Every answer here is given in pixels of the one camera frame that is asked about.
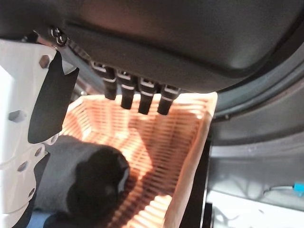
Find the orange mesh basket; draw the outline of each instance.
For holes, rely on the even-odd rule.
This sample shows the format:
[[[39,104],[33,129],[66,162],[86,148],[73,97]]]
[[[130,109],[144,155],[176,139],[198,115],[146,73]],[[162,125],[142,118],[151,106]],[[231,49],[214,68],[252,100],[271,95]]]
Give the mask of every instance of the orange mesh basket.
[[[67,111],[61,134],[119,149],[130,164],[130,177],[117,208],[100,227],[159,228],[172,199],[183,161],[195,146],[206,114],[214,113],[217,95],[181,94],[164,116],[155,95],[148,115],[103,95],[82,96]]]

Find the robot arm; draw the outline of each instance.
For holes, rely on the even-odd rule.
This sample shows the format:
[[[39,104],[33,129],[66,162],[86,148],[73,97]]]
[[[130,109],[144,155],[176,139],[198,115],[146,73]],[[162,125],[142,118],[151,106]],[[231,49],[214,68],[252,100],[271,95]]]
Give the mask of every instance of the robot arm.
[[[52,47],[0,40],[0,227],[26,227],[78,69]]]

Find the black strip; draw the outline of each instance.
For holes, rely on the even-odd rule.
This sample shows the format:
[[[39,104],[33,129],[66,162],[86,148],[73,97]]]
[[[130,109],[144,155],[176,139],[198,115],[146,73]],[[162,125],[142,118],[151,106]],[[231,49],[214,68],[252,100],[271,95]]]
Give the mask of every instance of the black strip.
[[[61,54],[56,53],[33,109],[28,129],[29,143],[44,142],[62,130],[78,72],[77,68],[65,75]]]
[[[210,145],[211,141],[207,140],[195,172],[191,194],[180,228],[199,228],[203,219],[207,195]]]

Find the black plastic cover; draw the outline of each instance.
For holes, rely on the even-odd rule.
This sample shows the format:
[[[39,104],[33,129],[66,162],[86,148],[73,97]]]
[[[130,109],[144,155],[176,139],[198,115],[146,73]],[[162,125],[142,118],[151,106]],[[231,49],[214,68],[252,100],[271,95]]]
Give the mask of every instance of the black plastic cover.
[[[56,53],[42,84],[28,129],[28,142],[41,143],[62,130],[79,69],[65,75]]]
[[[303,0],[0,0],[0,37],[58,27],[94,61],[210,92],[260,76],[303,42]]]

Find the curved black edge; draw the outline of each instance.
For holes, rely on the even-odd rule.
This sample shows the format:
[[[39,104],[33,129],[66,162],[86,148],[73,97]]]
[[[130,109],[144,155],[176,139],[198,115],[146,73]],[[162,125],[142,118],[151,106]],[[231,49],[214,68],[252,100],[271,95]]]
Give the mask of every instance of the curved black edge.
[[[43,172],[45,167],[47,166],[47,162],[49,160],[50,154],[47,153],[43,159],[41,159],[34,168],[34,174],[36,178],[36,191],[34,193],[33,198],[28,202],[28,207],[26,208],[25,212],[23,213],[22,217],[19,221],[12,227],[12,228],[26,228],[29,224],[30,218],[32,216],[32,212],[34,209],[34,203],[36,199],[36,192],[39,187]]]
[[[57,52],[42,84],[28,129],[28,142],[41,143],[62,130],[79,69],[65,75]]]
[[[65,32],[96,62],[193,92],[213,92],[247,77],[225,76],[168,51],[74,24],[67,24]]]

